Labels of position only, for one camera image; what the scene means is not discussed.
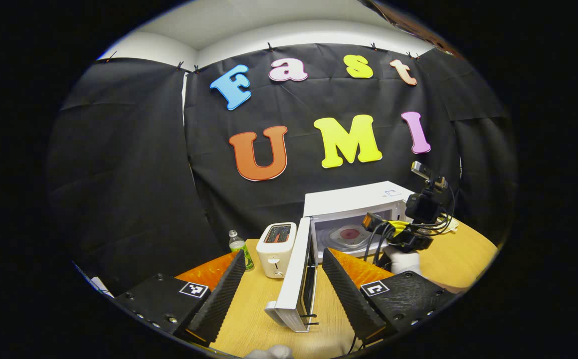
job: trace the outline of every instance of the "table surface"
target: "table surface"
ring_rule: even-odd
[[[432,245],[419,252],[422,274],[429,280],[456,288],[468,288],[487,268],[497,248],[482,234],[459,223],[457,232],[434,237]],[[267,302],[277,300],[282,279],[264,275],[255,251],[258,239],[248,239],[254,270],[245,272],[229,311],[211,349],[243,357],[252,350],[285,345],[295,359],[329,359],[346,354],[355,336],[321,264],[318,264],[313,313],[319,325],[307,333],[295,333],[277,325],[264,313]],[[357,340],[355,350],[362,345]]]

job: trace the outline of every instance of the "plastic bottle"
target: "plastic bottle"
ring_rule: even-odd
[[[245,252],[245,265],[247,271],[253,269],[253,260],[251,259],[251,255],[248,252],[247,245],[245,240],[238,236],[238,232],[235,230],[229,231],[229,248],[231,248],[232,252],[236,252],[236,250],[243,250]]]

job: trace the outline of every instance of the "black curtain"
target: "black curtain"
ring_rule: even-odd
[[[508,236],[517,193],[517,148],[505,107],[467,61],[437,48],[419,64],[444,104],[462,159],[458,218],[496,245]]]
[[[343,62],[345,55],[362,55],[373,69],[370,79],[352,78]],[[302,82],[273,82],[268,73],[276,59],[293,57],[304,63],[309,77]],[[405,84],[389,65],[400,59],[418,80]],[[217,89],[209,85],[238,64],[248,66],[251,97],[233,111]],[[391,181],[412,191],[423,188],[423,179],[410,172],[414,161],[430,166],[460,188],[458,136],[435,94],[434,80],[419,61],[408,55],[356,45],[308,44],[262,50],[211,64],[187,78],[185,132],[193,177],[216,236],[236,229],[246,238],[259,238],[275,222],[298,222],[306,193]],[[428,153],[416,155],[403,112],[421,114]],[[383,158],[376,162],[323,168],[321,132],[313,125],[319,118],[335,118],[350,131],[354,116],[373,117],[373,131]],[[274,179],[252,182],[236,168],[229,137],[255,132],[255,160],[259,166],[272,161],[269,139],[263,130],[288,128],[287,168]],[[441,197],[449,205],[450,194]]]
[[[51,206],[75,263],[114,295],[226,253],[193,186],[183,81],[184,72],[168,64],[100,61],[56,120],[47,159]]]

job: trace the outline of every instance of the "toaster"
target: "toaster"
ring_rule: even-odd
[[[284,278],[295,243],[297,225],[292,222],[274,223],[266,227],[255,247],[264,275]]]

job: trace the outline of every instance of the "foam letter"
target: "foam letter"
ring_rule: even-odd
[[[417,84],[417,80],[408,74],[408,71],[410,71],[409,66],[406,66],[405,64],[402,63],[402,61],[399,60],[393,60],[389,62],[389,64],[394,68],[396,68],[397,72],[400,74],[400,77],[404,82],[406,82],[411,86],[415,86]]]
[[[273,70],[269,71],[269,78],[274,81],[302,81],[309,75],[304,71],[304,64],[298,59],[279,59],[271,63]]]
[[[369,115],[357,115],[351,123],[351,131],[346,132],[335,118],[321,118],[313,125],[322,132],[322,140],[325,144],[325,159],[322,161],[324,168],[341,166],[344,162],[337,155],[337,148],[350,164],[355,161],[355,153],[360,146],[358,160],[371,162],[382,159],[382,152],[378,150],[373,135],[373,118]]]
[[[344,63],[348,68],[346,72],[353,77],[368,79],[373,76],[373,69],[368,66],[368,61],[360,55],[346,55],[344,56]]]
[[[227,99],[227,109],[229,111],[240,106],[251,97],[251,91],[242,91],[238,88],[239,86],[248,88],[249,81],[245,75],[241,74],[241,72],[247,71],[247,66],[239,64],[235,68],[227,71],[224,75],[218,77],[218,79],[209,85],[212,89],[218,89],[218,91],[220,91],[220,93],[222,93],[222,95]],[[234,81],[231,81],[233,75],[235,75],[235,79]]]
[[[229,143],[233,146],[236,155],[236,167],[240,175],[250,181],[264,181],[276,178],[284,172],[287,167],[287,152],[284,146],[284,134],[287,128],[284,126],[273,126],[264,130],[262,134],[269,137],[271,142],[271,153],[273,162],[265,167],[260,167],[255,163],[253,152],[253,141],[257,135],[255,132],[243,132],[231,136]]]
[[[402,118],[409,125],[410,136],[412,136],[412,150],[413,153],[426,153],[430,151],[430,145],[426,142],[426,137],[424,137],[424,131],[421,129],[421,123],[419,119],[421,115],[417,112],[405,112],[402,114]]]

